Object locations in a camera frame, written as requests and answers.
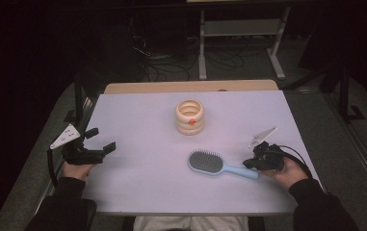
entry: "brush handle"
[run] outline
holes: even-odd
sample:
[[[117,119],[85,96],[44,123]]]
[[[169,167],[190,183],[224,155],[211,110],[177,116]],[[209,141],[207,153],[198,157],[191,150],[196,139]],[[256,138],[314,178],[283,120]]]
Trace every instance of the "brush handle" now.
[[[244,176],[252,180],[256,180],[259,177],[259,173],[256,170],[248,169],[245,167],[233,167],[224,165],[222,171],[228,171],[236,175]]]

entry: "dark background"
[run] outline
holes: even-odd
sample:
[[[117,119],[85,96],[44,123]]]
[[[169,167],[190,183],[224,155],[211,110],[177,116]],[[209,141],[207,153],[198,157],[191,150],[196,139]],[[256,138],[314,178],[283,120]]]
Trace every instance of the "dark background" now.
[[[144,60],[132,48],[133,34],[145,36],[149,45],[170,47],[184,47],[187,36],[196,36],[195,11],[170,13],[167,23],[154,11],[60,11],[108,4],[124,6],[122,1],[0,1],[0,209],[55,102],[77,73],[89,95],[108,83],[139,82]],[[339,60],[367,89],[367,1],[293,8],[285,34],[312,36],[303,67],[315,70]]]

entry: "brush bristles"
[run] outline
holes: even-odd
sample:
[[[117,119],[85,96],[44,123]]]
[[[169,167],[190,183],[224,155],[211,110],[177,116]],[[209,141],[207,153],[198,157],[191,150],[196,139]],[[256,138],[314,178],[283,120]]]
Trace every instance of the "brush bristles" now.
[[[223,168],[223,158],[219,154],[202,149],[192,152],[189,163],[195,169],[211,173],[217,173]]]

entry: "pants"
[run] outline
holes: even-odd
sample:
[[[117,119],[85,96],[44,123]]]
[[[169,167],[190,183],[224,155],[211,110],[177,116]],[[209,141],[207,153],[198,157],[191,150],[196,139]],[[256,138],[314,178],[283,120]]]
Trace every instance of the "pants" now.
[[[249,231],[247,217],[136,217],[134,231]]]

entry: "white tabletop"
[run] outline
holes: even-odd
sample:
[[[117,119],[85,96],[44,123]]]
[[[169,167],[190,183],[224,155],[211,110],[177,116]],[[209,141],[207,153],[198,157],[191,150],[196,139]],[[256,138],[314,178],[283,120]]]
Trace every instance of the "white tabletop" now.
[[[180,134],[174,125],[174,108],[185,99],[204,107],[205,127],[195,136]],[[273,126],[278,129],[267,142],[298,150],[318,179],[280,90],[102,94],[89,124],[99,135],[85,145],[101,149],[116,141],[117,150],[94,168],[84,197],[93,199],[99,212],[120,215],[292,213],[293,197],[266,176],[209,176],[188,166],[190,153],[205,149],[242,167],[252,157],[252,135]]]

